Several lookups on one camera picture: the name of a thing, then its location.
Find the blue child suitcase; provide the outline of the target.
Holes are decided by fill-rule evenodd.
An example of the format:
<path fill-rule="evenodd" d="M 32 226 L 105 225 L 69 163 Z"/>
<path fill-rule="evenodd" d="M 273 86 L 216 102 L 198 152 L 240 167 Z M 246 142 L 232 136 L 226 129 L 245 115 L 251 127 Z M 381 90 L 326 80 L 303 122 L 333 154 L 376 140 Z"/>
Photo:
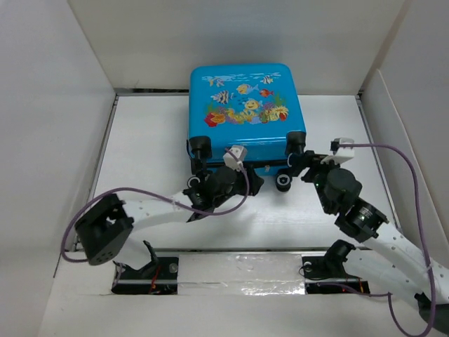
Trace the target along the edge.
<path fill-rule="evenodd" d="M 306 126 L 290 69 L 280 63 L 211 65 L 190 76 L 188 148 L 192 171 L 223 163 L 225 149 L 246 148 L 259 175 L 289 191 L 291 154 L 304 152 Z"/>

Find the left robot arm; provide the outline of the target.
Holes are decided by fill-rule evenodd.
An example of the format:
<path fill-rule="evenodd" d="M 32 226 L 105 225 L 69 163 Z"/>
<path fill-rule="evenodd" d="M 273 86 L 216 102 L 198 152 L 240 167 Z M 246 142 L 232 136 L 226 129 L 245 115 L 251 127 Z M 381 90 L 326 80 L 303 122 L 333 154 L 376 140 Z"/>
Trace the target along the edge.
<path fill-rule="evenodd" d="M 240 196 L 241 201 L 255 196 L 263 186 L 263 179 L 252 166 L 236 168 L 221 166 L 206 175 L 196 174 L 187 187 L 172 197 L 133 188 L 146 195 L 146 200 L 123 200 L 119 188 L 100 195 L 76 219 L 75 232 L 80 239 L 91 266 L 116 259 L 126 249 L 133 230 L 157 225 L 188 223 L 210 216 L 223 216 L 236 211 L 243 203 L 220 210 L 229 199 Z"/>

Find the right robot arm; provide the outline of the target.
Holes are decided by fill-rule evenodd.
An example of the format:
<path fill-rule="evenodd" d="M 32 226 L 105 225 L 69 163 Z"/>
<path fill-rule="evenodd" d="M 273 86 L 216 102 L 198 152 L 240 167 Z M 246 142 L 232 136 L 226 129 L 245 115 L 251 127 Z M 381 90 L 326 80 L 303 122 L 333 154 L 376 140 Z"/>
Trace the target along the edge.
<path fill-rule="evenodd" d="M 308 262 L 305 277 L 327 279 L 361 277 L 383 286 L 415 308 L 433 329 L 448 333 L 448 269 L 416 247 L 387 217 L 360 198 L 362 184 L 341 167 L 352 153 L 329 156 L 306 151 L 289 154 L 288 175 L 314 185 L 323 211 L 336 217 L 341 232 L 380 254 L 372 259 L 367 251 L 337 240 L 320 258 Z"/>

